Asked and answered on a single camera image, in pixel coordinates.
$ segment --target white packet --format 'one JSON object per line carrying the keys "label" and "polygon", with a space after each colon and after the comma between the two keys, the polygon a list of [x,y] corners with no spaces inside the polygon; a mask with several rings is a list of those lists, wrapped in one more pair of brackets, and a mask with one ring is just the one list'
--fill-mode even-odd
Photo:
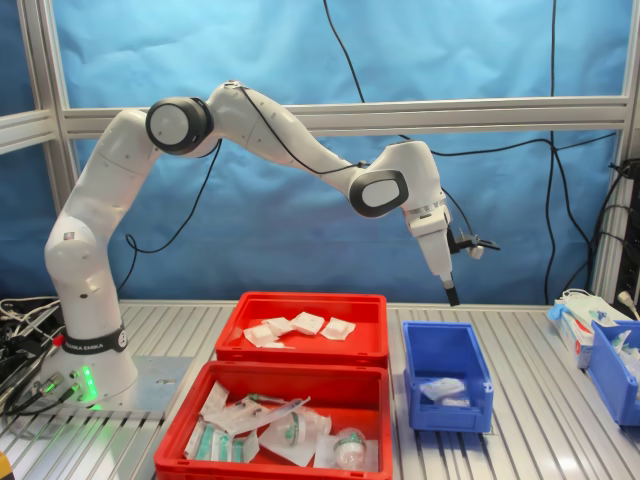
{"label": "white packet", "polygon": [[287,347],[284,343],[282,342],[271,342],[271,343],[266,343],[265,345],[262,346],[262,348],[288,348],[288,349],[293,349],[293,347]]}
{"label": "white packet", "polygon": [[268,318],[263,320],[262,323],[266,324],[276,337],[280,337],[285,333],[293,332],[293,327],[289,323],[289,320],[284,317]]}
{"label": "white packet", "polygon": [[278,337],[273,334],[268,325],[245,328],[244,337],[249,340],[254,347],[262,347],[267,343],[273,343],[278,340]]}
{"label": "white packet", "polygon": [[211,460],[211,441],[214,430],[213,425],[206,425],[204,427],[198,453],[196,453],[196,460]]}
{"label": "white packet", "polygon": [[617,335],[616,338],[611,340],[611,346],[613,347],[613,349],[618,355],[622,351],[622,347],[624,347],[624,342],[629,335],[631,335],[631,330],[625,330],[621,334]]}
{"label": "white packet", "polygon": [[622,346],[622,351],[628,355],[631,355],[636,360],[640,360],[640,348],[629,347],[628,345]]}
{"label": "white packet", "polygon": [[320,332],[320,335],[329,340],[346,340],[349,334],[355,329],[355,323],[345,322],[339,318],[331,317],[327,326]]}
{"label": "white packet", "polygon": [[297,410],[309,400],[311,400],[311,397],[308,397],[306,400],[296,398],[295,400],[292,400],[289,403],[286,403],[271,411],[263,407],[263,410],[261,410],[260,412],[255,412],[250,416],[244,416],[242,418],[234,419],[221,418],[218,420],[216,425],[227,431],[229,435],[236,436],[244,432],[257,430],[260,427],[264,427],[265,425],[275,422],[276,420],[285,417],[289,413]]}
{"label": "white packet", "polygon": [[252,417],[260,412],[268,412],[267,407],[254,402],[249,397],[234,403],[233,405],[217,412],[207,412],[202,418],[208,423],[212,423],[218,428],[227,430],[223,425],[240,421],[243,418]]}
{"label": "white packet", "polygon": [[[631,355],[625,352],[620,352],[620,360],[629,371],[629,373],[636,379],[638,385],[640,385],[640,361],[633,358]],[[640,388],[636,394],[636,400],[640,400]]]}
{"label": "white packet", "polygon": [[248,437],[233,439],[230,458],[235,463],[250,463],[259,451],[258,431],[254,430]]}
{"label": "white packet", "polygon": [[224,388],[220,382],[216,382],[209,396],[204,402],[204,405],[200,409],[200,415],[208,413],[219,412],[227,404],[227,398],[229,397],[229,390]]}
{"label": "white packet", "polygon": [[589,326],[592,320],[603,327],[617,327],[617,321],[631,320],[596,295],[563,295],[563,300],[573,316]]}
{"label": "white packet", "polygon": [[[337,468],[338,460],[336,457],[335,446],[339,438],[333,435],[318,435],[316,442],[316,457],[313,461],[314,468]],[[377,472],[378,471],[378,440],[366,440],[367,448],[365,453],[365,461],[361,472]]]}
{"label": "white packet", "polygon": [[228,433],[215,429],[211,439],[211,460],[229,462],[231,458],[232,439]]}
{"label": "white packet", "polygon": [[302,312],[291,320],[290,325],[305,335],[316,335],[324,325],[324,318]]}
{"label": "white packet", "polygon": [[465,390],[464,382],[458,378],[439,378],[420,385],[422,394],[434,402],[442,397],[450,397]]}
{"label": "white packet", "polygon": [[299,467],[309,465],[318,435],[331,432],[331,417],[301,408],[272,422],[260,436],[260,445]]}
{"label": "white packet", "polygon": [[187,460],[193,460],[198,453],[200,440],[202,439],[202,434],[204,433],[204,427],[205,423],[202,421],[202,419],[198,418],[198,422],[196,423],[193,432],[191,432],[191,436],[189,437],[187,446],[184,447],[184,458],[186,458]]}

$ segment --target black cable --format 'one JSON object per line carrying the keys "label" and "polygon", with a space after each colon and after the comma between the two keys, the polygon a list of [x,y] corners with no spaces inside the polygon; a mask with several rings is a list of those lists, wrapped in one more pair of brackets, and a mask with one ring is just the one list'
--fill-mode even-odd
{"label": "black cable", "polygon": [[360,89],[360,83],[358,83],[358,77],[356,76],[356,71],[353,68],[353,64],[351,63],[351,58],[349,57],[349,53],[347,52],[347,49],[345,48],[344,44],[342,43],[342,40],[340,39],[340,35],[338,35],[338,32],[336,31],[335,27],[333,26],[333,22],[331,21],[331,15],[329,14],[329,6],[327,5],[327,0],[324,0],[324,10],[325,12],[327,12],[327,20],[329,20],[329,26],[331,27],[331,30],[333,30],[333,34],[335,35],[336,40],[338,40],[338,43],[342,47],[344,56],[347,59],[347,63],[349,64],[349,68],[351,69],[351,75],[353,76],[353,81],[356,84],[356,88],[358,89],[358,95],[360,95],[360,100],[362,101],[362,103],[366,103],[364,101],[364,96],[362,95],[362,90]]}
{"label": "black cable", "polygon": [[573,145],[567,145],[566,147],[560,147],[557,150],[560,151],[560,150],[567,150],[569,148],[581,147],[582,145],[588,145],[590,143],[597,142],[598,140],[603,140],[605,138],[613,137],[614,135],[616,135],[616,132],[608,133],[607,135],[603,135],[601,137],[592,138],[591,140],[585,140],[584,142],[574,143]]}
{"label": "black cable", "polygon": [[618,240],[620,243],[622,243],[622,245],[626,245],[627,242],[624,241],[623,238],[618,237],[617,235],[614,235],[612,233],[609,232],[600,232],[600,235],[606,235],[607,237],[611,237],[611,238],[615,238],[616,240]]}
{"label": "black cable", "polygon": [[21,403],[17,407],[15,407],[15,408],[13,408],[11,410],[5,410],[4,414],[5,415],[9,415],[9,416],[17,415],[20,412],[22,412],[25,408],[28,408],[31,405],[33,405],[34,403],[36,403],[41,398],[42,398],[42,393],[37,392],[35,395],[32,395],[31,397],[29,397],[25,402]]}
{"label": "black cable", "polygon": [[606,212],[607,210],[611,210],[612,208],[622,208],[623,210],[626,210],[627,212],[631,212],[633,210],[631,207],[627,207],[626,205],[613,204],[613,205],[607,205],[607,207],[604,209],[604,211]]}
{"label": "black cable", "polygon": [[49,353],[49,348],[45,348],[40,354],[40,356],[33,357],[31,359],[29,366],[32,365],[35,361],[37,361],[38,364],[35,366],[33,370],[31,370],[31,372],[29,372],[26,376],[24,376],[18,382],[18,384],[15,386],[11,394],[7,397],[7,400],[3,408],[3,415],[7,415],[8,412],[11,412],[13,410],[13,405],[16,403],[18,398],[20,398],[20,395],[22,395],[22,392],[24,391],[25,387],[33,380],[33,378],[38,374],[38,372],[42,368],[42,364],[44,363],[45,358],[47,358],[48,353]]}
{"label": "black cable", "polygon": [[62,403],[63,402],[61,402],[60,400],[57,400],[56,402],[54,402],[54,403],[52,403],[50,405],[47,405],[46,407],[42,407],[42,408],[40,408],[38,410],[33,410],[31,412],[21,411],[21,412],[15,413],[13,415],[16,416],[16,417],[24,417],[24,416],[27,416],[27,415],[38,415],[40,413],[44,413],[44,412],[46,412],[48,410],[51,410],[54,407],[58,407],[58,406],[62,405]]}
{"label": "black cable", "polygon": [[[576,222],[576,219],[573,218],[573,214],[571,213],[571,202],[569,201],[569,186],[567,185],[567,178],[565,177],[564,168],[562,167],[562,162],[560,161],[560,155],[558,155],[558,150],[556,149],[554,149],[552,153],[556,158],[556,162],[558,163],[558,169],[560,170],[562,187],[564,189],[564,203],[567,208],[567,215],[569,216],[569,220],[571,220],[571,223],[573,223],[573,226],[576,228],[576,230],[578,230],[578,233],[580,233],[580,236],[584,239],[584,242],[587,245],[587,282],[588,282],[589,281],[588,279],[591,278],[591,269],[593,267],[593,250],[591,248],[591,241],[589,240],[587,235],[584,233],[582,228],[580,228],[580,225],[578,225],[578,222]],[[585,285],[585,289],[587,289],[588,287],[589,287],[589,284],[587,283]]]}
{"label": "black cable", "polygon": [[47,412],[49,410],[51,410],[52,408],[58,407],[60,405],[62,405],[64,402],[66,402],[77,390],[78,390],[78,385],[74,385],[72,387],[69,387],[65,390],[65,392],[60,395],[60,398],[58,400],[56,400],[55,402],[47,405],[46,407],[42,407],[38,410],[32,410],[30,412],[25,412],[24,410],[15,413],[13,415],[15,415],[16,417],[24,417],[27,415],[38,415],[40,413],[44,413]]}
{"label": "black cable", "polygon": [[247,93],[247,88],[246,87],[239,87],[240,91],[244,94],[244,96],[247,98],[247,100],[249,101],[249,103],[251,104],[251,106],[255,109],[256,112],[258,112],[258,115],[260,115],[260,118],[262,118],[262,121],[265,123],[265,125],[267,126],[267,128],[271,131],[271,133],[273,134],[274,137],[276,137],[276,140],[278,140],[278,142],[280,143],[280,145],[282,145],[282,148],[284,148],[287,153],[291,156],[291,158],[293,158],[296,162],[298,162],[300,165],[302,165],[304,168],[306,168],[307,170],[309,170],[310,172],[316,174],[316,175],[327,175],[329,173],[336,173],[336,172],[341,172],[343,170],[347,170],[349,168],[355,168],[355,167],[359,167],[360,165],[357,163],[354,164],[349,164],[346,165],[344,167],[340,167],[340,168],[336,168],[334,170],[327,170],[326,172],[319,172],[318,170],[310,167],[309,165],[307,165],[306,163],[304,163],[302,160],[300,160],[298,157],[296,157],[293,152],[291,150],[289,150],[289,147],[287,147],[287,145],[282,141],[282,139],[278,136],[278,134],[276,133],[276,131],[273,129],[273,127],[269,124],[269,122],[267,121],[267,119],[264,117],[264,115],[262,114],[262,111],[258,108],[258,106],[253,103],[253,100],[251,100],[251,97],[249,96],[249,94]]}
{"label": "black cable", "polygon": [[211,170],[213,169],[213,165],[216,163],[216,159],[218,158],[218,154],[220,153],[221,147],[222,147],[222,140],[218,140],[218,143],[216,143],[216,146],[213,148],[213,151],[215,152],[215,154],[213,155],[211,164],[209,165],[209,170],[207,171],[207,175],[204,178],[204,182],[202,182],[202,186],[200,187],[200,191],[198,192],[196,201],[194,202],[193,207],[191,208],[191,212],[189,213],[189,216],[187,217],[187,219],[182,223],[182,225],[180,225],[180,228],[178,228],[176,233],[173,235],[173,237],[171,237],[171,239],[167,243],[165,243],[162,247],[157,248],[155,250],[143,250],[141,248],[138,248],[138,244],[136,243],[136,239],[133,237],[133,235],[131,235],[130,233],[127,233],[125,235],[127,244],[133,249],[133,260],[131,261],[131,268],[129,268],[129,273],[127,273],[127,276],[124,278],[124,280],[118,287],[118,292],[122,290],[122,287],[125,286],[125,284],[129,280],[129,277],[131,277],[131,274],[133,273],[133,269],[136,266],[136,259],[138,258],[138,253],[151,254],[151,253],[157,253],[164,250],[165,248],[167,248],[169,245],[173,243],[173,241],[178,237],[178,235],[180,235],[180,232],[182,232],[182,229],[187,225],[187,223],[189,223],[189,220],[191,220],[191,217],[193,217],[193,214],[195,213],[196,208],[198,207],[198,202],[200,201],[200,197],[202,196],[204,187],[207,185],[207,181],[209,180],[209,176],[211,175]]}
{"label": "black cable", "polygon": [[554,166],[554,157],[551,154],[551,167],[549,168],[549,183],[547,185],[547,199],[545,202],[544,213],[545,218],[547,220],[547,230],[549,231],[549,239],[551,240],[551,257],[549,258],[549,264],[547,265],[547,272],[544,276],[544,303],[545,305],[549,305],[549,274],[551,273],[551,266],[553,265],[553,259],[556,256],[556,241],[553,237],[553,230],[551,229],[551,219],[549,217],[549,200],[551,198],[551,183],[553,181],[553,166]]}
{"label": "black cable", "polygon": [[469,230],[469,235],[473,236],[473,228],[471,228],[471,224],[469,223],[469,220],[467,220],[467,216],[464,214],[464,212],[462,211],[462,208],[460,208],[460,205],[458,205],[458,202],[456,202],[455,198],[453,198],[451,196],[451,194],[449,192],[447,192],[444,187],[441,185],[440,188],[442,189],[442,191],[444,192],[444,194],[449,197],[449,199],[453,202],[453,204],[456,206],[456,208],[458,209],[458,211],[460,212],[460,215],[462,215],[462,218],[464,219],[464,223],[467,224],[467,229]]}
{"label": "black cable", "polygon": [[551,142],[546,138],[534,138],[532,140],[527,140],[526,142],[514,143],[513,145],[507,145],[505,147],[488,148],[486,150],[467,150],[464,152],[450,152],[450,153],[443,153],[443,152],[438,152],[436,150],[431,150],[431,153],[439,157],[461,157],[463,155],[480,155],[484,153],[504,152],[505,150],[511,150],[512,148],[522,147],[524,145],[529,145],[531,143],[546,143],[547,145],[551,145]]}
{"label": "black cable", "polygon": [[[550,96],[553,97],[556,91],[556,0],[553,0],[553,8],[551,14],[551,92]],[[551,148],[551,169],[549,170],[549,182],[547,184],[547,199],[544,206],[544,214],[547,220],[547,230],[549,231],[549,239],[551,240],[551,256],[549,257],[549,264],[547,265],[547,272],[544,276],[544,303],[549,305],[549,276],[551,275],[551,267],[553,266],[553,259],[556,256],[556,242],[553,237],[553,230],[551,228],[551,220],[549,218],[549,200],[551,198],[551,185],[553,183],[553,165],[554,155],[553,152],[556,149],[555,135],[553,131],[549,132]]]}

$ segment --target metal plate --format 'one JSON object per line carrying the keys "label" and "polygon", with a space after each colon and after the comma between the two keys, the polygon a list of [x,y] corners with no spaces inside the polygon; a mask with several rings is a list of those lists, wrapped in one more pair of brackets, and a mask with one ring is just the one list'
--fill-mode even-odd
{"label": "metal plate", "polygon": [[94,415],[128,412],[164,418],[192,360],[191,357],[133,357],[138,369],[136,382],[127,391],[96,404]]}
{"label": "metal plate", "polygon": [[[132,301],[122,304],[134,355],[195,357],[167,421],[62,412],[14,422],[0,450],[20,479],[154,478],[153,453],[234,302]],[[541,307],[388,306],[394,478],[404,480],[633,479],[640,429],[620,429],[588,376],[571,364]],[[485,435],[414,432],[407,420],[401,321],[470,322],[495,386]]]}

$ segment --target plastic wrapper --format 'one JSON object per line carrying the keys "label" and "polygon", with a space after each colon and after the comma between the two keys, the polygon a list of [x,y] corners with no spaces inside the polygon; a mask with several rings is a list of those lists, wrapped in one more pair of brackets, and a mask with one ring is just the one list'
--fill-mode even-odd
{"label": "plastic wrapper", "polygon": [[378,441],[366,440],[362,432],[348,428],[338,435],[319,435],[316,442],[315,468],[377,472]]}
{"label": "plastic wrapper", "polygon": [[260,436],[260,445],[299,467],[306,467],[316,451],[318,436],[330,432],[330,417],[300,408],[271,423]]}

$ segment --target green led light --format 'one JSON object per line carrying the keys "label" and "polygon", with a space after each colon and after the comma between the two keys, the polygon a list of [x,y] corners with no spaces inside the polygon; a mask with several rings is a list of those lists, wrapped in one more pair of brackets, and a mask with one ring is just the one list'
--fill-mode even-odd
{"label": "green led light", "polygon": [[83,398],[84,402],[92,402],[98,398],[98,390],[93,381],[93,375],[91,375],[91,369],[89,367],[82,367],[82,373],[84,375],[84,381],[87,384],[87,394]]}

